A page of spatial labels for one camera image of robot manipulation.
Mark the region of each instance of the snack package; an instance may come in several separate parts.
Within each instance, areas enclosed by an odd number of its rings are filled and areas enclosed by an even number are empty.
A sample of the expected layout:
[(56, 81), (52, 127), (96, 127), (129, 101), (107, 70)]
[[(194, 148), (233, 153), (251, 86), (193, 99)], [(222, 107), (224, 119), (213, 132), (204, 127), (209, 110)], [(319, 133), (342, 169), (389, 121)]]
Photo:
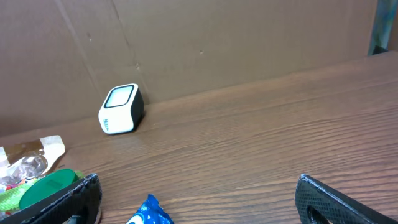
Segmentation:
[(174, 222), (159, 206), (155, 196), (148, 195), (147, 200), (126, 224), (174, 224)]
[(46, 174), (63, 153), (65, 145), (60, 136), (0, 147), (0, 185)]

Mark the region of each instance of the logo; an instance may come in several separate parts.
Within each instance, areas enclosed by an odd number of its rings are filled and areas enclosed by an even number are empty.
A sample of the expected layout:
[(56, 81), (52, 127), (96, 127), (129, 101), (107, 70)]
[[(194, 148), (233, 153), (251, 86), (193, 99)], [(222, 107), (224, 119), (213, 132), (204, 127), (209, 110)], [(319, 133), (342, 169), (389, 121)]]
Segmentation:
[(108, 122), (108, 119), (105, 119), (104, 120), (104, 125), (105, 125), (105, 129), (107, 130), (107, 131), (109, 131), (109, 124), (108, 124), (109, 122)]

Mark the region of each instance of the brown cardboard panel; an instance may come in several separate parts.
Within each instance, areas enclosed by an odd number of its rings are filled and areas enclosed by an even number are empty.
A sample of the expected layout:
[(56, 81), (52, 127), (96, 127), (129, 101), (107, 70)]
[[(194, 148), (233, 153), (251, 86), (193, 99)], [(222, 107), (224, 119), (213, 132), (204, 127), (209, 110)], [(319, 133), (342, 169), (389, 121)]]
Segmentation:
[(398, 50), (398, 13), (392, 23), (390, 39), (388, 41), (389, 50)]
[(98, 92), (53, 0), (0, 1), (0, 30), (0, 135), (98, 112)]
[(134, 65), (112, 1), (62, 0), (62, 4), (94, 70)]
[(376, 0), (355, 2), (114, 0), (151, 102), (365, 56)]
[(140, 89), (144, 103), (149, 103), (145, 83), (135, 66), (101, 69), (95, 72), (95, 76), (103, 96), (106, 96), (113, 87), (135, 83)]

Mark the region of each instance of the blue candy package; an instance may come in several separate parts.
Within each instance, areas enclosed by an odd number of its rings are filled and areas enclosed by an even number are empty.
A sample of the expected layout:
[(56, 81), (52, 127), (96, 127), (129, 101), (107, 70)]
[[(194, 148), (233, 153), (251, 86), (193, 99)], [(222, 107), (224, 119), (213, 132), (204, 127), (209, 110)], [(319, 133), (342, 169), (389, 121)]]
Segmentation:
[(155, 196), (148, 195), (147, 200), (126, 224), (174, 224), (174, 222), (159, 206)]

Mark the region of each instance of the green cap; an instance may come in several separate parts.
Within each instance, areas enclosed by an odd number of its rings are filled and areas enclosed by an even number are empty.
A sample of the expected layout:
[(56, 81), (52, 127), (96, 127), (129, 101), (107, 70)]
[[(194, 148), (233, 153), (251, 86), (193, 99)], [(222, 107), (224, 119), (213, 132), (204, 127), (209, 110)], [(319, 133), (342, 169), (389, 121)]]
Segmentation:
[(58, 170), (36, 182), (19, 201), (19, 208), (27, 208), (48, 196), (68, 187), (79, 177), (71, 169)]

